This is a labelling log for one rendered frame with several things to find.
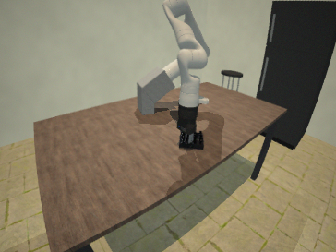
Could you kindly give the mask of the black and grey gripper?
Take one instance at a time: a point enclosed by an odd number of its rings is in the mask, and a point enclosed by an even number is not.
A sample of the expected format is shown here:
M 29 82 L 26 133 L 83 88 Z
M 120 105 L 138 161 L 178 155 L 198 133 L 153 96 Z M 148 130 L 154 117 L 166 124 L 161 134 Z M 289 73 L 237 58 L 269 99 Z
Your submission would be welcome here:
M 196 132 L 197 128 L 196 119 L 198 116 L 198 101 L 202 104 L 209 103 L 209 99 L 199 96 L 199 93 L 186 94 L 180 91 L 177 129 L 186 133 L 186 141 L 188 140 L 188 143 L 193 141 L 193 133 Z

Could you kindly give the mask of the black knob box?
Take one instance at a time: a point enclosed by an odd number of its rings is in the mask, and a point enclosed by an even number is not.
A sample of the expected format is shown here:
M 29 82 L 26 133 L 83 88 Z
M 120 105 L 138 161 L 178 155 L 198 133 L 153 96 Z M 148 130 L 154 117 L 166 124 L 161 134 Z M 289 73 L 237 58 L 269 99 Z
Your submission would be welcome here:
M 179 148 L 203 150 L 204 149 L 203 133 L 201 133 L 201 131 L 199 131 L 199 133 L 194 133 L 193 142 L 188 143 L 188 140 L 186 141 L 186 133 L 181 131 Z

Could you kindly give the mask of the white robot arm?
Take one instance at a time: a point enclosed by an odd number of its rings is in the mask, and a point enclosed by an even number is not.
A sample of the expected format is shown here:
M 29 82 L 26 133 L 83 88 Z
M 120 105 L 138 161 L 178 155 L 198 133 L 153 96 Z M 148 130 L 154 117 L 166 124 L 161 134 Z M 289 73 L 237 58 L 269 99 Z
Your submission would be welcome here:
M 181 77 L 181 92 L 197 94 L 199 93 L 200 78 L 190 75 L 188 69 L 204 68 L 208 63 L 210 48 L 205 43 L 187 0 L 165 0 L 162 6 L 174 30 L 178 47 L 182 49 L 178 53 L 177 59 L 163 70 L 171 81 L 178 76 Z M 184 22 L 177 19 L 182 15 L 185 15 Z

